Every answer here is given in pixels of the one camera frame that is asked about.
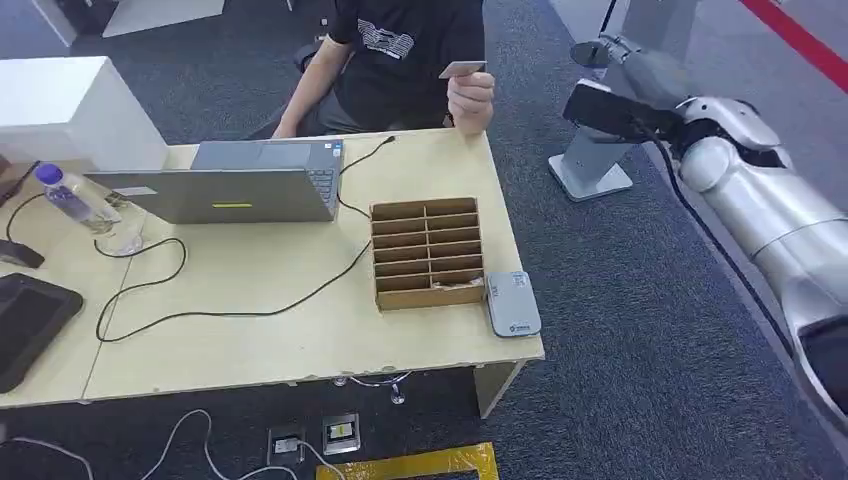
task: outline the light wood tabletop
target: light wood tabletop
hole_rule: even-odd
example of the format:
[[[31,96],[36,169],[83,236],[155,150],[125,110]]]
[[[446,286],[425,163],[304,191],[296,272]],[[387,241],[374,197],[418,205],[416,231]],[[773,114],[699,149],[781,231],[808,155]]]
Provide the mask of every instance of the light wood tabletop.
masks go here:
[[[22,171],[15,168],[3,179],[15,178]],[[41,191],[38,181],[29,179],[24,189],[0,209],[0,225],[5,227],[15,208]],[[44,256],[45,262],[37,269],[0,262],[0,276],[23,273],[74,290],[85,303],[36,360],[23,383],[0,394],[0,408],[78,401],[100,348],[94,336],[97,317],[120,288],[129,260],[97,254],[91,235],[44,198],[33,200],[21,210],[12,225],[12,237]]]
[[[485,269],[521,270],[485,135],[466,138],[453,129],[392,134],[395,142],[345,173],[342,198],[367,210],[377,202],[476,197]],[[345,164],[371,152],[388,135],[342,137]],[[166,167],[189,168],[196,149],[196,145],[170,147]],[[51,207],[44,202],[42,208]],[[37,210],[33,207],[30,215],[41,216]],[[70,222],[59,212],[43,215],[53,219],[45,222]],[[20,229],[22,238],[36,228],[27,225]],[[544,357],[539,336],[495,336],[482,304],[380,312],[370,251],[343,278],[284,313],[258,318],[181,317],[126,340],[99,345],[94,322],[102,302],[121,285],[167,277],[178,268],[182,254],[178,245],[170,244],[139,255],[130,260],[123,278],[127,261],[89,254],[86,232],[72,227],[57,230],[73,232],[69,238],[43,234],[31,245],[47,253],[61,249],[51,255],[55,263],[47,264],[44,278],[82,293],[86,309],[50,347],[28,385],[14,395],[0,395],[4,402],[0,405],[294,385],[352,375],[477,366],[478,400],[485,417],[524,362]],[[345,208],[335,222],[322,224],[175,226],[149,215],[145,244],[180,238],[188,248],[185,269],[167,284],[122,297],[106,337],[121,336],[177,312],[281,309],[342,272],[368,243],[369,233],[368,220]],[[71,252],[79,255],[77,260]],[[80,268],[87,269],[91,278],[80,279]]]

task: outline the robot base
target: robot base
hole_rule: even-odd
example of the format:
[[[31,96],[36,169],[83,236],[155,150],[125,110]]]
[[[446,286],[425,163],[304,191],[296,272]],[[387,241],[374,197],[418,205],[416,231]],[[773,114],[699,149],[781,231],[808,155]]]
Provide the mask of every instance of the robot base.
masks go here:
[[[551,168],[551,173],[554,174],[562,189],[568,194],[568,197],[575,202],[582,202],[591,198],[600,197],[610,193],[627,190],[633,186],[633,181],[624,173],[618,164],[613,164],[612,168],[601,177],[597,182],[585,183],[580,181],[574,174],[568,170],[566,162],[563,161],[564,154],[555,155],[548,159],[548,165]]]

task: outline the card reader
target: card reader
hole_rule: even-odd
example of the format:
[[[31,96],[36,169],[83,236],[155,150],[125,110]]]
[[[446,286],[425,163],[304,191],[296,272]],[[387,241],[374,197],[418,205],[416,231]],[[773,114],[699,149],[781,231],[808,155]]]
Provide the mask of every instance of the card reader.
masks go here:
[[[486,276],[489,320],[499,337],[535,335],[542,329],[536,297],[526,272],[495,272]]]

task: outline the red line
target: red line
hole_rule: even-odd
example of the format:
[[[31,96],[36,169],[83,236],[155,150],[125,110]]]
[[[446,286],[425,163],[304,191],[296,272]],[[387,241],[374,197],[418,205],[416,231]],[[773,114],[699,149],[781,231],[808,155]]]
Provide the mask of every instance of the red line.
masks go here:
[[[790,47],[848,93],[848,62],[770,0],[740,0]]]

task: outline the yellow sticker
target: yellow sticker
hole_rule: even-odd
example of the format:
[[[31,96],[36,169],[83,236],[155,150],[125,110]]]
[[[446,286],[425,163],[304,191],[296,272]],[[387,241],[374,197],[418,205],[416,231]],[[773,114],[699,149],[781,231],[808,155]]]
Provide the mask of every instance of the yellow sticker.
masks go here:
[[[213,203],[212,208],[251,208],[251,203]]]
[[[332,425],[330,427],[330,438],[349,437],[353,434],[353,426],[349,423]]]

